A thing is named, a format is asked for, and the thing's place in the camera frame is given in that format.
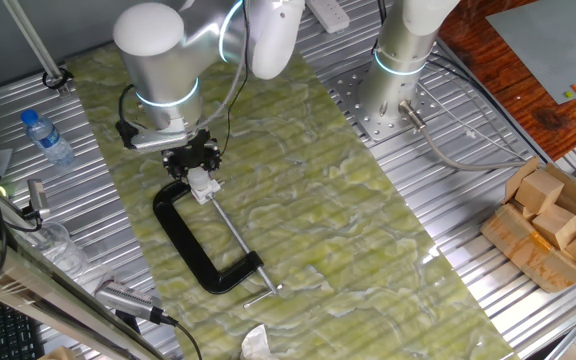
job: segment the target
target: white cable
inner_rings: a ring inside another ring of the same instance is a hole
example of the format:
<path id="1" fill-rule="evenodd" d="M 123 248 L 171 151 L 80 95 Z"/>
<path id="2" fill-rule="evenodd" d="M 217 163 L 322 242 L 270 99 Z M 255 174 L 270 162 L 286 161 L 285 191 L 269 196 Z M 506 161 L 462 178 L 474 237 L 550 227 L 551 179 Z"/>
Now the white cable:
<path id="1" fill-rule="evenodd" d="M 430 148 L 432 149 L 432 151 L 435 152 L 435 154 L 439 157 L 439 159 L 441 159 L 441 161 L 446 163 L 446 165 L 453 167 L 453 168 L 456 168 L 456 169 L 465 170 L 465 171 L 484 171 L 484 170 L 503 169 L 503 168 L 509 168 L 509 167 L 521 167 L 521 166 L 526 165 L 525 161 L 508 161 L 508 162 L 503 162 L 503 163 L 487 164 L 487 165 L 471 165 L 471 164 L 463 164 L 460 162 L 456 162 L 456 161 L 452 160 L 451 158 L 449 158 L 448 156 L 446 156 L 444 153 L 442 153 L 441 150 L 439 150 L 439 148 L 437 147 L 435 142 L 430 137 L 430 134 L 428 133 L 427 128 L 425 128 L 425 127 L 421 128 L 419 131 L 424 136 L 424 138 L 426 138 L 426 141 L 428 141 L 428 145 L 430 145 Z"/>
<path id="2" fill-rule="evenodd" d="M 221 112 L 226 108 L 226 106 L 228 105 L 228 103 L 230 102 L 230 98 L 232 97 L 232 94 L 234 94 L 235 92 L 235 88 L 237 87 L 237 82 L 239 81 L 239 76 L 241 75 L 241 70 L 244 67 L 244 56 L 246 55 L 246 43 L 248 42 L 248 38 L 247 36 L 244 36 L 244 42 L 243 45 L 241 47 L 241 56 L 239 57 L 239 66 L 237 66 L 237 72 L 235 73 L 235 78 L 232 80 L 232 84 L 230 85 L 230 90 L 228 90 L 228 94 L 226 95 L 226 98 L 224 99 L 224 101 L 219 104 L 219 107 L 217 108 L 217 110 L 215 110 L 214 113 L 212 113 L 212 115 L 210 115 L 208 118 L 206 118 L 206 120 L 200 122 L 196 128 L 197 129 L 201 129 L 206 127 L 206 125 L 208 125 L 208 123 L 210 123 L 211 121 L 213 121 L 217 116 L 219 116 L 221 114 Z"/>
<path id="3" fill-rule="evenodd" d="M 437 104 L 439 104 L 439 106 L 441 106 L 444 111 L 446 111 L 446 113 L 448 113 L 448 115 L 450 115 L 453 119 L 455 119 L 457 122 L 459 122 L 462 126 L 469 128 L 470 130 L 476 132 L 477 134 L 479 134 L 481 137 L 483 137 L 484 139 L 488 140 L 491 144 L 495 145 L 496 147 L 500 148 L 501 150 L 514 155 L 524 161 L 527 161 L 526 159 L 524 159 L 521 155 L 517 154 L 516 152 L 514 152 L 511 149 L 506 149 L 504 146 L 497 144 L 496 141 L 493 141 L 491 138 L 489 138 L 488 136 L 482 134 L 479 130 L 477 130 L 477 128 L 470 126 L 469 124 L 466 124 L 465 122 L 461 121 L 461 119 L 459 119 L 455 114 L 452 113 L 452 111 L 448 110 L 448 108 L 442 104 L 433 94 L 430 93 L 430 91 L 428 91 L 428 89 L 426 89 L 421 82 L 419 83 L 419 87 L 421 87 L 426 94 L 428 94 Z"/>

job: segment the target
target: metal rod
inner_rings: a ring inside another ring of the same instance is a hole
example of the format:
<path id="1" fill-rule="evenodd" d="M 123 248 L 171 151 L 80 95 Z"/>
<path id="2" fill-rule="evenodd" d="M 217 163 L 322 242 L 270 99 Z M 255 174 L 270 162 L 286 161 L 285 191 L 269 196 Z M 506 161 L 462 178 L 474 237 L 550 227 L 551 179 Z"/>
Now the metal rod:
<path id="1" fill-rule="evenodd" d="M 563 340 L 557 345 L 550 354 L 548 354 L 544 360 L 558 360 L 560 359 L 566 350 L 575 343 L 576 340 L 576 326 L 570 330 L 568 335 L 566 335 Z"/>
<path id="2" fill-rule="evenodd" d="M 219 206 L 219 203 L 214 198 L 214 196 L 210 200 L 212 201 L 213 205 L 215 205 L 215 208 L 219 212 L 219 215 L 221 215 L 221 217 L 226 222 L 226 225 L 228 225 L 228 228 L 230 228 L 232 234 L 235 235 L 235 239 L 237 239 L 237 242 L 239 243 L 239 246 L 241 246 L 241 249 L 244 251 L 244 253 L 246 254 L 250 253 L 248 245 L 246 245 L 244 239 L 242 239 L 241 235 L 239 235 L 239 232 L 237 232 L 235 226 L 230 222 L 230 219 L 228 219 L 228 215 L 226 215 L 221 206 Z M 259 273 L 259 275 L 261 275 L 261 278 L 266 283 L 266 286 L 268 286 L 268 289 L 270 289 L 270 292 L 272 292 L 273 294 L 277 294 L 277 287 L 275 286 L 275 284 L 272 283 L 272 281 L 270 281 L 270 278 L 268 277 L 268 274 L 266 274 L 266 272 L 264 271 L 264 268 L 263 267 L 258 268 L 257 272 Z"/>
<path id="3" fill-rule="evenodd" d="M 283 288 L 284 286 L 279 284 L 277 286 L 277 290 L 281 290 L 281 288 Z M 265 293 L 263 293 L 261 296 L 259 296 L 258 298 L 256 298 L 255 300 L 251 301 L 251 302 L 247 302 L 244 304 L 244 309 L 248 309 L 249 307 L 255 305 L 256 303 L 258 303 L 259 301 L 267 298 L 270 295 L 273 295 L 274 293 L 272 292 L 272 290 L 268 290 Z"/>
<path id="4" fill-rule="evenodd" d="M 37 31 L 35 31 L 32 23 L 26 16 L 24 9 L 22 9 L 21 5 L 19 5 L 19 1 L 3 1 L 4 5 L 6 5 L 6 8 L 8 9 L 8 12 L 10 12 L 10 16 L 12 16 L 12 18 L 15 20 L 19 30 L 21 30 L 21 33 L 24 34 L 26 41 L 28 41 L 28 45 L 30 45 L 32 51 L 34 51 L 37 59 L 39 59 L 41 66 L 43 66 L 46 73 L 48 73 L 48 77 L 53 80 L 60 79 L 61 71 L 59 70 L 59 67 L 57 67 L 57 64 L 50 56 L 50 53 L 48 53 L 48 50 L 44 46 L 44 43 L 41 41 Z"/>

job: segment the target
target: robotic arm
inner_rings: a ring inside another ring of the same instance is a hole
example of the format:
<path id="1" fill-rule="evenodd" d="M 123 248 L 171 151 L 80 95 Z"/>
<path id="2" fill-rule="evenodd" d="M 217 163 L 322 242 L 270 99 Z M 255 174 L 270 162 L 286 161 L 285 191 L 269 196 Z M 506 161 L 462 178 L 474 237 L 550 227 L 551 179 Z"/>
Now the robotic arm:
<path id="1" fill-rule="evenodd" d="M 304 0 L 245 4 L 250 68 L 258 78 L 272 79 L 292 55 Z M 124 143 L 140 153 L 161 151 L 170 175 L 187 178 L 193 190 L 205 187 L 193 179 L 210 182 L 205 172 L 220 163 L 206 129 L 215 114 L 202 115 L 198 77 L 216 62 L 243 61 L 243 6 L 243 0 L 196 0 L 178 13 L 163 4 L 143 3 L 121 14 L 113 30 L 137 96 L 156 127 L 146 130 L 128 121 L 129 131 L 126 124 L 117 127 Z"/>

